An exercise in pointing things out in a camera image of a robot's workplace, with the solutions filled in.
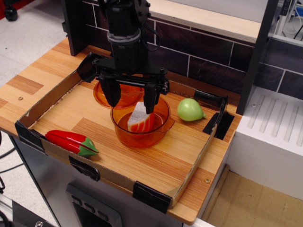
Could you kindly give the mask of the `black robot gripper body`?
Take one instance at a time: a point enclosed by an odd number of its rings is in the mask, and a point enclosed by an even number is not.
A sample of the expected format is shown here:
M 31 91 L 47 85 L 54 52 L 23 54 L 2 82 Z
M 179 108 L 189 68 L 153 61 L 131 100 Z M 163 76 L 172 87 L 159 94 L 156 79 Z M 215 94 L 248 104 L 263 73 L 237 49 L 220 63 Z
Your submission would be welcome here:
M 119 84 L 144 87 L 147 83 L 160 86 L 160 94 L 167 94 L 169 82 L 167 70 L 148 60 L 147 43 L 140 35 L 108 35 L 112 47 L 112 58 L 96 58 L 92 63 L 96 67 L 96 76 L 115 79 Z

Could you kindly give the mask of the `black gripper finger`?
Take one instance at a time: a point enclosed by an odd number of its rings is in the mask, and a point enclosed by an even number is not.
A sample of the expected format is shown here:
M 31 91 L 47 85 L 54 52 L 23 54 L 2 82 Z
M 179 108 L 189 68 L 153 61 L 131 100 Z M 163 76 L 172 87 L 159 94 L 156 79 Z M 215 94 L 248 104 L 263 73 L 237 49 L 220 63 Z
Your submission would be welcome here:
M 121 87 L 115 79 L 101 78 L 99 80 L 108 104 L 115 107 L 121 98 Z
M 143 101 L 147 114 L 153 113 L 154 107 L 159 101 L 160 92 L 161 92 L 160 86 L 156 85 L 155 83 L 149 82 L 144 87 Z

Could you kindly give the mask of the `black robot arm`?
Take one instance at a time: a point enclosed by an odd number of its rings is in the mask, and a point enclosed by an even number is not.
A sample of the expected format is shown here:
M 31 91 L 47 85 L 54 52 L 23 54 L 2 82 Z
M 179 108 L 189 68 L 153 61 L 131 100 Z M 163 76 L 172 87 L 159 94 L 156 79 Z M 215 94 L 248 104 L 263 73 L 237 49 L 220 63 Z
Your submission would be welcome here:
M 151 16 L 146 0 L 100 0 L 99 7 L 108 24 L 107 39 L 112 58 L 94 60 L 97 80 L 108 104 L 115 107 L 121 99 L 121 85 L 142 87 L 147 113 L 154 111 L 160 94 L 169 92 L 167 70 L 148 59 L 146 31 Z

